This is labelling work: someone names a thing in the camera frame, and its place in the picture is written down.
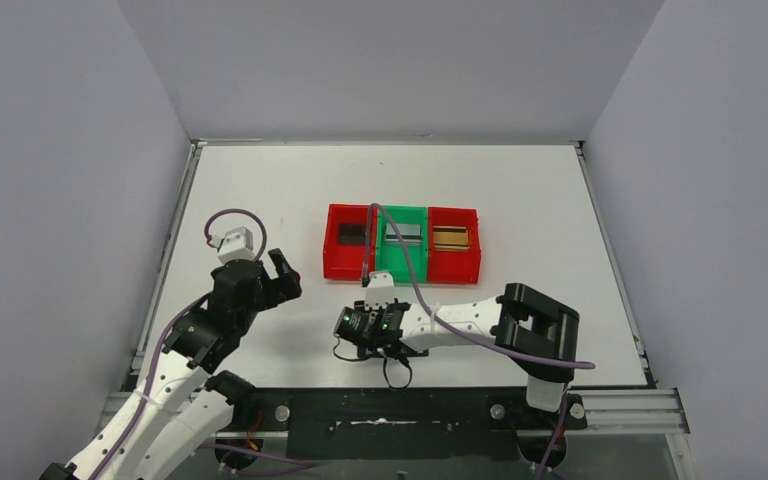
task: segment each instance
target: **screw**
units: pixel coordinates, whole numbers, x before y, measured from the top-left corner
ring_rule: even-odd
[[[278,405],[275,409],[275,420],[286,422],[288,418],[290,418],[290,408],[286,405]]]
[[[490,418],[493,420],[501,420],[505,418],[505,407],[498,403],[490,407]]]
[[[570,415],[576,420],[584,418],[584,405],[580,403],[573,403],[570,407]]]

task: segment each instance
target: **black cable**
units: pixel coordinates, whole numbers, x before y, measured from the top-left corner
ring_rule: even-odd
[[[339,359],[339,360],[342,360],[344,362],[363,362],[363,361],[369,360],[369,357],[358,357],[358,358],[341,357],[337,353],[337,347],[339,347],[339,346],[340,346],[340,337],[337,337],[337,344],[334,345],[334,348],[331,349],[331,353],[333,353],[334,357]]]
[[[390,383],[390,377],[387,376],[387,357],[384,357],[384,381],[387,382],[387,387],[390,388],[390,390],[399,391],[404,390],[410,386],[410,382],[413,381],[413,368],[411,368],[410,363],[408,362],[408,359],[406,357],[399,357],[396,358],[396,360],[399,361],[402,365],[405,366],[405,368],[408,369],[408,383],[402,385],[401,387],[394,387],[392,383]]]

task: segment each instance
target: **gray wall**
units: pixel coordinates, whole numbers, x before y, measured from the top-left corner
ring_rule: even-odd
[[[586,155],[702,478],[768,478],[768,2],[667,0]]]
[[[663,0],[120,0],[192,137],[583,139]]]
[[[0,1],[0,478],[92,435],[187,151],[114,0]]]

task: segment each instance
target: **white tabletop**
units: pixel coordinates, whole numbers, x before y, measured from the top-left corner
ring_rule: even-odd
[[[478,211],[479,284],[428,285],[432,303],[454,304],[529,285],[581,315],[573,385],[646,383],[605,243],[572,146],[207,146],[203,149],[161,293],[150,345],[163,325],[212,286],[219,266],[202,228],[212,213],[246,208],[266,223],[302,277],[302,297],[258,315],[222,367],[260,387],[385,386],[381,361],[346,363],[331,355],[343,306],[363,298],[359,285],[322,276],[322,245],[331,203],[443,206]],[[230,215],[214,233],[247,225]],[[400,300],[413,301],[409,286]],[[339,352],[353,356],[344,345]],[[411,362],[413,386],[514,386],[526,374],[480,347],[441,347]],[[406,380],[401,367],[391,380]]]

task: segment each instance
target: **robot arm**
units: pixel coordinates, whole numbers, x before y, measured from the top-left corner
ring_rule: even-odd
[[[343,309],[334,335],[392,358],[403,359],[441,346],[473,345],[471,338],[483,338],[505,350],[552,360],[575,360],[578,313],[525,285],[511,283],[497,297],[441,306],[434,313],[461,335],[444,328],[420,305],[398,302],[392,276],[373,272],[365,300]],[[527,403],[540,410],[556,411],[574,370],[513,361],[528,373]]]
[[[245,229],[228,232],[217,250],[223,265],[211,273],[207,307],[198,302],[177,317],[164,331],[170,333],[152,362],[156,366],[111,422],[66,466],[51,464],[41,480],[140,478],[138,470],[146,480],[164,478],[230,422],[231,405],[254,387],[229,372],[210,376],[237,349],[259,312],[298,298],[301,286],[278,249],[269,251],[278,274],[269,277],[263,262],[254,259]],[[202,384],[206,392],[199,395],[198,408],[191,405],[176,417],[181,403]]]

